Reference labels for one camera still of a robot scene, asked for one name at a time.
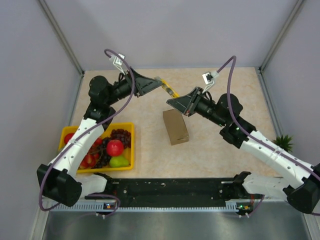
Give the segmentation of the yellow utility knife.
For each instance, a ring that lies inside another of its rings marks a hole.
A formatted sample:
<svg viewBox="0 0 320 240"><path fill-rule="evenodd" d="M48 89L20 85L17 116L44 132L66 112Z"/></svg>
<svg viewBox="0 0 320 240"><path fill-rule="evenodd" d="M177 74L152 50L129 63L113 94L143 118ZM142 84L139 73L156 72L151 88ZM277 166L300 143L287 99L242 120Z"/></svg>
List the yellow utility knife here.
<svg viewBox="0 0 320 240"><path fill-rule="evenodd" d="M156 76L155 79L161 81L161 87L170 95L171 98L180 97L180 95L168 84L167 81L159 76Z"/></svg>

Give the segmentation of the brown cardboard express box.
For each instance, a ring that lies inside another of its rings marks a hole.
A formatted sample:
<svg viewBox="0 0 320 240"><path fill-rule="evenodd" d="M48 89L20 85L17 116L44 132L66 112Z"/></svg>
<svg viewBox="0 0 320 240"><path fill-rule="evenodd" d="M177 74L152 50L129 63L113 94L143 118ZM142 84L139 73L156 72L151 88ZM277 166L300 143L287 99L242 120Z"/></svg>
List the brown cardboard express box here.
<svg viewBox="0 0 320 240"><path fill-rule="evenodd" d="M163 111L162 117L172 146L189 141L189 132L181 113L170 109Z"/></svg>

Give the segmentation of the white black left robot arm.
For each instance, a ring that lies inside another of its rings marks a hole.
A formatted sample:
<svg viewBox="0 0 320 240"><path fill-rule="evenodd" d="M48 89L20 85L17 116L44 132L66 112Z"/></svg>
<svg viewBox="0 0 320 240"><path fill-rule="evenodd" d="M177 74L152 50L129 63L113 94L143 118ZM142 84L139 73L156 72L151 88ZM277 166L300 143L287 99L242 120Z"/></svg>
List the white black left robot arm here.
<svg viewBox="0 0 320 240"><path fill-rule="evenodd" d="M36 171L40 186L38 203L42 211L46 210L42 204L43 197L72 207L79 199L91 194L97 193L105 199L113 194L114 187L106 177L97 174L76 177L77 170L92 145L119 114L112 105L122 99L130 101L133 96L144 96L161 85L159 78L142 76L132 68L114 84L101 75L90 80L90 104L80 125L61 152L48 165L41 164Z"/></svg>

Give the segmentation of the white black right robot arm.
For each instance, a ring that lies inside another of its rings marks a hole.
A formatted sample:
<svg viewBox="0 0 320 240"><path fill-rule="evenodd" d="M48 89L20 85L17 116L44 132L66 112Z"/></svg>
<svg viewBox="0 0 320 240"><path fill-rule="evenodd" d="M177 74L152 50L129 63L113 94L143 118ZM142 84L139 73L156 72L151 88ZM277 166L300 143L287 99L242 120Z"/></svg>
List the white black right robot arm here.
<svg viewBox="0 0 320 240"><path fill-rule="evenodd" d="M240 173L233 185L237 197L265 195L284 200L304 214L314 213L320 202L320 166L294 157L244 120L240 116L243 106L235 95L227 92L214 102L206 98L202 88L195 87L187 95L167 100L167 104L187 117L199 114L220 126L219 133L227 143L252 154L280 175Z"/></svg>

